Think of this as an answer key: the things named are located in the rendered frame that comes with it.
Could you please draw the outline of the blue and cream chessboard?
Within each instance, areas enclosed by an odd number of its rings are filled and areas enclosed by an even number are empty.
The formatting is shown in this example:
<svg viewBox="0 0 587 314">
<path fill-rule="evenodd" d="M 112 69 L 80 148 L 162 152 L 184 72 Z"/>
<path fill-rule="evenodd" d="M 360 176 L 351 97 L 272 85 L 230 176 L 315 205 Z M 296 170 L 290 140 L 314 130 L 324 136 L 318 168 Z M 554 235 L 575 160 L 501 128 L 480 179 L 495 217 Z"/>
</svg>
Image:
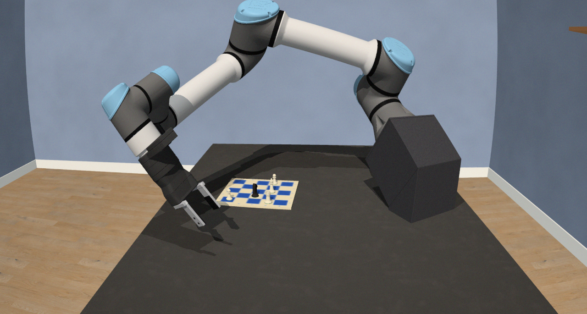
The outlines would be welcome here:
<svg viewBox="0 0 587 314">
<path fill-rule="evenodd" d="M 266 191 L 270 190 L 270 180 L 252 180 L 243 178 L 232 178 L 226 188 L 219 195 L 217 202 L 220 205 L 232 207 L 251 207 L 251 208 L 272 208 L 272 209 L 290 209 L 295 199 L 296 189 L 299 181 L 282 181 L 276 180 L 277 184 L 273 185 L 275 193 L 271 193 L 271 204 L 266 204 Z M 252 184 L 257 184 L 258 197 L 252 197 Z M 226 200 L 228 197 L 227 189 L 231 190 L 232 200 Z"/>
</svg>

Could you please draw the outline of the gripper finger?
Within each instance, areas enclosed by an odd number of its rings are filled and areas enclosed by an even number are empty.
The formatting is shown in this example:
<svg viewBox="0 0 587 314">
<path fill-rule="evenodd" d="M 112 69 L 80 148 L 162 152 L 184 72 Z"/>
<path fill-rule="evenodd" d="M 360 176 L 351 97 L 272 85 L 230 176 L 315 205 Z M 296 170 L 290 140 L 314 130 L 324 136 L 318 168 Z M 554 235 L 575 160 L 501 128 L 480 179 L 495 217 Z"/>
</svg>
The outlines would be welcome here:
<svg viewBox="0 0 587 314">
<path fill-rule="evenodd" d="M 210 206 L 213 208 L 213 210 L 217 209 L 220 207 L 220 204 L 214 199 L 214 197 L 211 195 L 210 192 L 208 192 L 208 189 L 205 188 L 204 186 L 204 181 L 200 182 L 194 189 L 194 190 L 199 190 L 200 193 L 202 193 L 202 195 L 204 196 L 204 199 L 207 201 L 208 204 L 210 204 Z"/>
<path fill-rule="evenodd" d="M 197 214 L 196 211 L 193 210 L 193 208 L 190 207 L 190 205 L 188 204 L 188 202 L 186 200 L 182 201 L 182 203 L 175 205 L 174 208 L 178 209 L 183 207 L 184 210 L 189 214 L 189 216 L 194 220 L 194 222 L 200 227 L 200 226 L 205 226 L 205 222 L 203 221 L 203 219 L 199 216 L 199 214 Z"/>
</svg>

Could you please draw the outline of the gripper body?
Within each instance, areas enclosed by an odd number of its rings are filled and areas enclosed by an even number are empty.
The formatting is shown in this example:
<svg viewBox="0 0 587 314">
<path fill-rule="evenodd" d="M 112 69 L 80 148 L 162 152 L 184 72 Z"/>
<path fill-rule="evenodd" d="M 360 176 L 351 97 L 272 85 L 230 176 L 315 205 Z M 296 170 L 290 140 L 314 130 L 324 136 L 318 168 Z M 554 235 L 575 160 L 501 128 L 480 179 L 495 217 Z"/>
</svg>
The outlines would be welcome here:
<svg viewBox="0 0 587 314">
<path fill-rule="evenodd" d="M 169 147 L 176 137 L 172 127 L 164 131 L 159 123 L 154 125 L 150 121 L 126 142 L 135 157 L 140 157 L 138 161 L 162 189 L 172 207 L 182 203 L 199 184 Z"/>
</svg>

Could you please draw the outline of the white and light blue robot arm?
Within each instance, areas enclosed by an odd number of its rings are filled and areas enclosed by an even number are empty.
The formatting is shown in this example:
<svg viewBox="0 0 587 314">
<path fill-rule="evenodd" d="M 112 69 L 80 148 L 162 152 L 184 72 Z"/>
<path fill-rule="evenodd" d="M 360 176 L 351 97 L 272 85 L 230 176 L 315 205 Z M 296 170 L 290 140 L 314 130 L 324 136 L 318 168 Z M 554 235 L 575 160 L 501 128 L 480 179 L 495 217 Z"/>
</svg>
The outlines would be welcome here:
<svg viewBox="0 0 587 314">
<path fill-rule="evenodd" d="M 398 99 L 415 57 L 397 39 L 367 42 L 292 19 L 272 0 L 243 1 L 233 19 L 226 51 L 184 86 L 179 88 L 173 68 L 161 66 L 134 86 L 120 83 L 105 95 L 101 107 L 125 142 L 149 121 L 164 131 L 175 128 L 223 87 L 247 75 L 267 46 L 294 47 L 361 68 L 354 94 L 373 125 L 375 141 L 390 117 L 415 116 Z"/>
</svg>

